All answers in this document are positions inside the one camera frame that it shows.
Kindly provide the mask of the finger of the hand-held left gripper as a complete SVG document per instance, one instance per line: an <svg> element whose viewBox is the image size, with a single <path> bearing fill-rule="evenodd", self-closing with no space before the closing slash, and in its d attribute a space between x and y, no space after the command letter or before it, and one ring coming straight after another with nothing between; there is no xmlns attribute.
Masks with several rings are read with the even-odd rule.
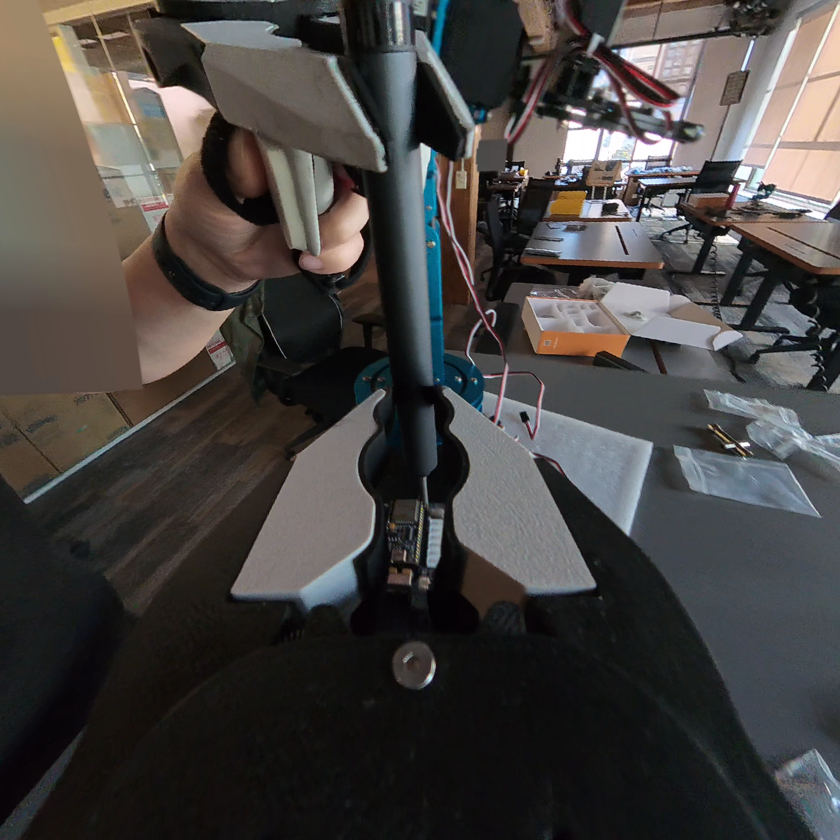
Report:
<svg viewBox="0 0 840 840"><path fill-rule="evenodd" d="M203 45L216 108L234 126L288 149L384 173L385 147L338 57L276 35L268 22L183 24Z"/></svg>
<svg viewBox="0 0 840 840"><path fill-rule="evenodd" d="M473 154L476 125L471 111L426 36L415 36L416 139L449 160Z"/></svg>

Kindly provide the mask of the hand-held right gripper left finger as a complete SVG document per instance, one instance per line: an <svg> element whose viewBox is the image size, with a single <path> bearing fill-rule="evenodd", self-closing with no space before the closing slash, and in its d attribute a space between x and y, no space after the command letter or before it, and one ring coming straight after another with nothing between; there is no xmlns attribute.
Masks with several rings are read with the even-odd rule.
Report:
<svg viewBox="0 0 840 840"><path fill-rule="evenodd" d="M368 396L295 457L230 589L237 602L291 602L307 613L362 590L357 560L374 540L376 505L362 455L391 399Z"/></svg>

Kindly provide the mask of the black circuit board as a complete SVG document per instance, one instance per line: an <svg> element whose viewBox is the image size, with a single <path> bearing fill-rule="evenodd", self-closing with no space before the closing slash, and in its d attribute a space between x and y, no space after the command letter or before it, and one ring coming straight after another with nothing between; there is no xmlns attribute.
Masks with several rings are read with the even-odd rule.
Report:
<svg viewBox="0 0 840 840"><path fill-rule="evenodd" d="M397 499L385 526L386 579L390 592L416 597L431 592L444 553L444 505Z"/></svg>

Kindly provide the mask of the black electric screwdriver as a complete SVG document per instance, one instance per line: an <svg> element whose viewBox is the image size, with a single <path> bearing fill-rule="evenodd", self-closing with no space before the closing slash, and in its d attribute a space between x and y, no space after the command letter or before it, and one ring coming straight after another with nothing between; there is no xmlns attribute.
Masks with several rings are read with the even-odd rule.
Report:
<svg viewBox="0 0 840 840"><path fill-rule="evenodd" d="M346 56L385 149L385 172L366 172L364 189L402 446L426 505L438 459L413 14L405 2L349 1L341 15Z"/></svg>

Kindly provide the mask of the grey desk with orange edge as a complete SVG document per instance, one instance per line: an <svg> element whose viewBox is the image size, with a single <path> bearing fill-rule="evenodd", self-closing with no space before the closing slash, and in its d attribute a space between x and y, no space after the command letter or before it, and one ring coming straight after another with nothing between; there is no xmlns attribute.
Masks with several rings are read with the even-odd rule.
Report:
<svg viewBox="0 0 840 840"><path fill-rule="evenodd" d="M632 220L541 222L535 227L521 262L557 268L662 269L662 255L644 227Z"/></svg>

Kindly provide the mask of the wooden top desk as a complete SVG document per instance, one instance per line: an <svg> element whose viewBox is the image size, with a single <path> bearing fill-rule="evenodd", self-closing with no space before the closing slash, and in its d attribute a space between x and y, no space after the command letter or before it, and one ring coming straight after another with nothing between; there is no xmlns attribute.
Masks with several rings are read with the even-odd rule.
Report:
<svg viewBox="0 0 840 840"><path fill-rule="evenodd" d="M787 218L779 206L751 201L736 202L727 210L680 203L678 210L703 235L697 270L703 267L715 240L731 234L739 236L742 244L768 251L792 266L822 277L838 277L836 217L817 219L808 213L794 213L793 218Z"/></svg>

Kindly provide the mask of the person's left hand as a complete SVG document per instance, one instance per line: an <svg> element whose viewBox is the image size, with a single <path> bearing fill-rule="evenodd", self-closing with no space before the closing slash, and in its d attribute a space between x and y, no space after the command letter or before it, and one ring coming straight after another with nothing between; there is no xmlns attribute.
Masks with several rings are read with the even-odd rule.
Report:
<svg viewBox="0 0 840 840"><path fill-rule="evenodd" d="M253 225L218 200L195 151L176 177L173 202L164 219L167 239L199 277L228 292L300 270L317 275L344 273L362 255L369 207L341 167L335 174L334 202L319 218L320 254L302 251L294 256L281 226Z"/></svg>

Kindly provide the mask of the white foam sheet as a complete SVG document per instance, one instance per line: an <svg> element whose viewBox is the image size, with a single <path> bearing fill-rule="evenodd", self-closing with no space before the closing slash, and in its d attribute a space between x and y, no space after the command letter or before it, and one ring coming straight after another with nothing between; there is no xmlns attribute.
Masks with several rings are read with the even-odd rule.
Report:
<svg viewBox="0 0 840 840"><path fill-rule="evenodd" d="M625 534L630 534L654 446L581 420L543 410L531 439L523 414L534 407L506 397L500 414L503 430L535 455L556 463L564 474Z"/></svg>

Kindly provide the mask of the wooden pillar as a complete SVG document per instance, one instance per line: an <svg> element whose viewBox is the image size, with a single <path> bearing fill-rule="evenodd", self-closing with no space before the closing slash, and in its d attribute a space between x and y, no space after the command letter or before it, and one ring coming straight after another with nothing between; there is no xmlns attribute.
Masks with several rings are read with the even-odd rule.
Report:
<svg viewBox="0 0 840 840"><path fill-rule="evenodd" d="M449 209L457 240L465 251L470 268L474 268L476 261L476 225L479 191L477 151L480 135L481 127L476 127L476 136L471 157L462 161L450 161L439 155L436 159L437 173L441 184L441 196L443 198L445 198L449 173L453 172ZM444 228L441 228L440 236L443 303L444 305L469 305L471 303L469 291L460 272L454 248Z"/></svg>

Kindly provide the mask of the black office chair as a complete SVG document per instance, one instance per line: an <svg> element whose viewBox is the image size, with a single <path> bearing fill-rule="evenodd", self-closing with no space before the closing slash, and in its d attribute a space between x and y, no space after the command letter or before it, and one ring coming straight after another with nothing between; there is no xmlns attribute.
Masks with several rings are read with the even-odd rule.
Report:
<svg viewBox="0 0 840 840"><path fill-rule="evenodd" d="M706 161L691 186L690 193L728 194L741 165L742 161Z"/></svg>
<svg viewBox="0 0 840 840"><path fill-rule="evenodd" d="M516 219L506 227L501 217L504 197L503 193L493 193L486 207L486 241L492 251L492 265L482 276L486 277L485 297L489 301L503 301L515 282L546 284L553 280L551 271L521 262L531 235L543 220L549 199L543 191L528 188Z"/></svg>

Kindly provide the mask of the brass standoffs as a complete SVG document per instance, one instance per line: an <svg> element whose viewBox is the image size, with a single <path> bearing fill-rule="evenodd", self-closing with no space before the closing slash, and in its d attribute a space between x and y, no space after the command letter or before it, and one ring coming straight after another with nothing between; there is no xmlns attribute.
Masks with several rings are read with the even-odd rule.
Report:
<svg viewBox="0 0 840 840"><path fill-rule="evenodd" d="M740 440L715 423L709 423L707 425L707 431L715 438L725 453L738 456L742 459L754 457L752 444L749 440Z"/></svg>

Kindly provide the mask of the flat large clear bag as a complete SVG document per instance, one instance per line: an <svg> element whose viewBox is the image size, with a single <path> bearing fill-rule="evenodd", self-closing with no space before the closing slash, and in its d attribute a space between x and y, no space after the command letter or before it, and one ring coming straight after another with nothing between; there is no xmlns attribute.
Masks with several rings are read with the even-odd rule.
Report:
<svg viewBox="0 0 840 840"><path fill-rule="evenodd" d="M791 468L757 458L717 455L675 445L689 488L700 494L756 507L820 518Z"/></svg>

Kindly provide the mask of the crumpled large clear bag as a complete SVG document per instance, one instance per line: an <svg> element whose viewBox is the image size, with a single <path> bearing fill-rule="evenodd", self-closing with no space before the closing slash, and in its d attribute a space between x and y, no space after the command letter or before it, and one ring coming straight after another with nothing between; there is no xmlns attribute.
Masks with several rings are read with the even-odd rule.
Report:
<svg viewBox="0 0 840 840"><path fill-rule="evenodd" d="M748 418L754 422L768 422L789 427L800 425L796 412L771 404L762 398L744 397L708 389L704 390L704 394L711 411Z"/></svg>
<svg viewBox="0 0 840 840"><path fill-rule="evenodd" d="M780 460L802 452L839 467L839 434L812 435L798 425L761 419L747 426L747 436Z"/></svg>

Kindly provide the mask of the person's black clothing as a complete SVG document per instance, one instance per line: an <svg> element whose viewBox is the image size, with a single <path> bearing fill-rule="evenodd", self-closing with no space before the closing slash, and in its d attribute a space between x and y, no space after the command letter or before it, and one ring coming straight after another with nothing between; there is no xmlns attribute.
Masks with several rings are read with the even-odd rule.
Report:
<svg viewBox="0 0 840 840"><path fill-rule="evenodd" d="M1 481L1 818L85 726L129 615L88 542L52 539Z"/></svg>

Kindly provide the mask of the beige window blinds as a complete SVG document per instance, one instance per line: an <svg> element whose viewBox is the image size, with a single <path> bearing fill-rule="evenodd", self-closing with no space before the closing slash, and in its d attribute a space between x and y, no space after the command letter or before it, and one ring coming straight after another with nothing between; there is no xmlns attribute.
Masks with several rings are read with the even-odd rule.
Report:
<svg viewBox="0 0 840 840"><path fill-rule="evenodd" d="M742 164L793 196L834 205L839 192L839 10L799 17L762 102Z"/></svg>

